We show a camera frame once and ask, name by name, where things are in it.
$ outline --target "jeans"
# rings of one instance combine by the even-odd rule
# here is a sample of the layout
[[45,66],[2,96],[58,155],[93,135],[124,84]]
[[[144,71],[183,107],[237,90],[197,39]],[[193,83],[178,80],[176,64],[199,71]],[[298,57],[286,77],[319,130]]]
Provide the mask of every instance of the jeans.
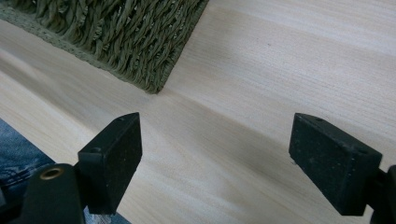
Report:
[[[27,182],[37,170],[55,163],[0,119],[0,206],[24,197]],[[130,223],[120,214],[92,215],[84,209],[86,223]]]

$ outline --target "woven texture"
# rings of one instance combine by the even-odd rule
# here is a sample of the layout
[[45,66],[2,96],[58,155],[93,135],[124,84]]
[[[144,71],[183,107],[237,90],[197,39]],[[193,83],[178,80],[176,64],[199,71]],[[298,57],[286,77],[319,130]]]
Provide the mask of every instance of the woven texture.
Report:
[[157,93],[207,1],[0,0],[0,19]]

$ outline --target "green woven mat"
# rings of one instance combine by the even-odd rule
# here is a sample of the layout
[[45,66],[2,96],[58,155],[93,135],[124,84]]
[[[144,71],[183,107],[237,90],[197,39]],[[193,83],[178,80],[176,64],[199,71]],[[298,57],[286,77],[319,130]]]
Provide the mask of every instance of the green woven mat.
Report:
[[0,0],[0,19],[157,93],[207,1]]

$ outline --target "wooden table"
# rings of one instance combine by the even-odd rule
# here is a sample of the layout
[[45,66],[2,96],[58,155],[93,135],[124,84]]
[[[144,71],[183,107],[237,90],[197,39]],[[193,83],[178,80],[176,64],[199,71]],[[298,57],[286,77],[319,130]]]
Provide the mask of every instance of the wooden table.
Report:
[[394,1],[211,0],[165,88],[148,95],[0,21],[0,116],[57,162],[140,112],[133,223],[368,223],[340,217],[292,163],[295,112],[396,162]]

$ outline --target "tabletop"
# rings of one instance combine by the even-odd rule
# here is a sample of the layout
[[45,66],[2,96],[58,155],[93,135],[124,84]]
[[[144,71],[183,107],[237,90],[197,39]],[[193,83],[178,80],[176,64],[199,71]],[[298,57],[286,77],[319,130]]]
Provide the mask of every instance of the tabletop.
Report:
[[0,117],[74,164],[139,112],[143,158],[119,207],[133,223],[368,223],[341,217],[292,162],[296,112],[396,162],[396,4],[211,0],[149,95],[0,21]]

